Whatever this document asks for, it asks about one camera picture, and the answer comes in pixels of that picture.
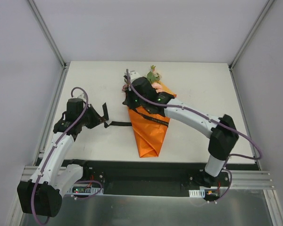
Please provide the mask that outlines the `mauve fake rose stem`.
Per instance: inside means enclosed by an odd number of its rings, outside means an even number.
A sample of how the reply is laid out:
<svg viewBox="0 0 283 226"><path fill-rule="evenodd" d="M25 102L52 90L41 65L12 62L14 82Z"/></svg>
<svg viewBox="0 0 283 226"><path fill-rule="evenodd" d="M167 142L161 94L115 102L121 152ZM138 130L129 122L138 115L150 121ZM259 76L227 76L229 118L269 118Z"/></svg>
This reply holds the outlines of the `mauve fake rose stem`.
<svg viewBox="0 0 283 226"><path fill-rule="evenodd" d="M122 89L121 89L122 93L125 93L129 89L129 87L130 87L130 85L129 85L127 79L124 78L124 85L122 86Z"/></svg>

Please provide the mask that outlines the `orange wrapping paper sheet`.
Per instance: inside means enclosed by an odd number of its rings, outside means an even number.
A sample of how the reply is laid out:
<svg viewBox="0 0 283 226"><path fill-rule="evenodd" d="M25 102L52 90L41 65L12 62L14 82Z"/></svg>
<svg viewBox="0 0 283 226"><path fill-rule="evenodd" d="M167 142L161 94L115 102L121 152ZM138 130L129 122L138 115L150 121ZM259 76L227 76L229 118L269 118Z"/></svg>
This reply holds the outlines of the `orange wrapping paper sheet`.
<svg viewBox="0 0 283 226"><path fill-rule="evenodd" d="M133 129L139 157L158 157L166 136L166 130L136 130Z"/></svg>

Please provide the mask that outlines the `black ribbon with gold text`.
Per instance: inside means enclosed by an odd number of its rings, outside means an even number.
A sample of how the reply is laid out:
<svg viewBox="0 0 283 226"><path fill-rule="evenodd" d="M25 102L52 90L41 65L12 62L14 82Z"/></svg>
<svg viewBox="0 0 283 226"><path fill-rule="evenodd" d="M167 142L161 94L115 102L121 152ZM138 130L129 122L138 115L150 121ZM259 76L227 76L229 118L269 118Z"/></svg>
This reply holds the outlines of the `black ribbon with gold text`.
<svg viewBox="0 0 283 226"><path fill-rule="evenodd" d="M129 127L131 126L136 130L166 130L168 129L170 118L161 116L157 113L151 113L150 109L143 106L136 108L127 108L130 122L112 121L110 123L105 122L104 127L110 126Z"/></svg>

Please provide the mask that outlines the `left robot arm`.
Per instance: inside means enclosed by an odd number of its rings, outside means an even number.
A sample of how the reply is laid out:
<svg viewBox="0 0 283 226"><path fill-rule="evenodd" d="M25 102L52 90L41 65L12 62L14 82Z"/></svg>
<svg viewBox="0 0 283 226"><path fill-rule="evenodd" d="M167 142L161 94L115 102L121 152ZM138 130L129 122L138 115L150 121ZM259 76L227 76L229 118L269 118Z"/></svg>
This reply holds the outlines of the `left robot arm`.
<svg viewBox="0 0 283 226"><path fill-rule="evenodd" d="M107 105L103 104L102 109L104 114L100 116L83 99L68 100L66 111L54 125L50 146L41 163L28 181L20 181L17 186L23 213L55 217L73 184L86 183L91 178L86 160L71 160L61 174L59 170L82 129L92 129L109 119Z"/></svg>

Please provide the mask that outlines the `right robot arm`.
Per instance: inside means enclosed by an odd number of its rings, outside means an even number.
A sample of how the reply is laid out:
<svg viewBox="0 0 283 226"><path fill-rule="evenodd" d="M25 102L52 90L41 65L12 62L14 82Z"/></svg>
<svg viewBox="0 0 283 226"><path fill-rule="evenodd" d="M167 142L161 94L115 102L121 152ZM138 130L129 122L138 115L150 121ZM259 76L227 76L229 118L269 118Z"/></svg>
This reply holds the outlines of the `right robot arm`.
<svg viewBox="0 0 283 226"><path fill-rule="evenodd" d="M145 77L137 78L131 83L127 82L123 90L123 104L134 111L141 107L146 111L146 119L154 114L168 117L196 129L207 137L210 156L204 170L193 176L193 180L204 187L211 187L220 180L219 173L239 138L233 132L235 124L231 116L225 114L223 117L211 117L204 113L196 113L174 95L155 90Z"/></svg>

